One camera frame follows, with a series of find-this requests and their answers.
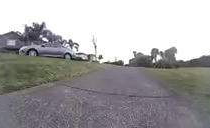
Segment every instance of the asphalt road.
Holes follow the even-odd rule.
[[[0,128],[203,128],[198,113],[137,68],[97,71],[0,96]]]

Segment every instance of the cracked asphalt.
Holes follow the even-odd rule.
[[[203,128],[188,102],[133,67],[0,95],[0,128]]]

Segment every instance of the parked car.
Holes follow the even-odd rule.
[[[59,57],[68,60],[75,56],[75,52],[71,48],[65,47],[60,43],[23,46],[19,49],[19,54],[28,56]]]
[[[83,60],[83,61],[88,61],[89,60],[88,55],[85,54],[85,53],[82,53],[82,52],[76,53],[74,59]]]

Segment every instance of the distant tree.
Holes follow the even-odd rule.
[[[142,56],[142,55],[144,55],[144,54],[141,53],[141,52],[138,52],[138,53],[136,54],[136,56]]]
[[[176,62],[175,54],[177,53],[176,47],[171,47],[164,52],[165,60],[170,64],[174,64]]]
[[[152,57],[152,61],[155,60],[155,63],[157,62],[157,55],[159,55],[159,49],[153,48],[151,50],[151,57]]]
[[[103,55],[99,55],[98,59],[102,60],[103,59]]]
[[[134,54],[134,57],[136,57],[136,55],[137,55],[137,52],[136,52],[136,51],[133,51],[133,54]]]
[[[139,67],[151,67],[152,66],[152,57],[139,53],[136,57],[129,60],[130,66],[139,66]]]
[[[165,58],[165,55],[164,55],[164,52],[163,52],[163,51],[160,51],[160,52],[159,52],[159,55],[160,55],[160,57],[161,57],[162,59]]]

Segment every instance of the grass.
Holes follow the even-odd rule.
[[[96,63],[0,53],[0,94],[68,79],[101,66]]]
[[[187,93],[210,111],[210,68],[143,69]]]

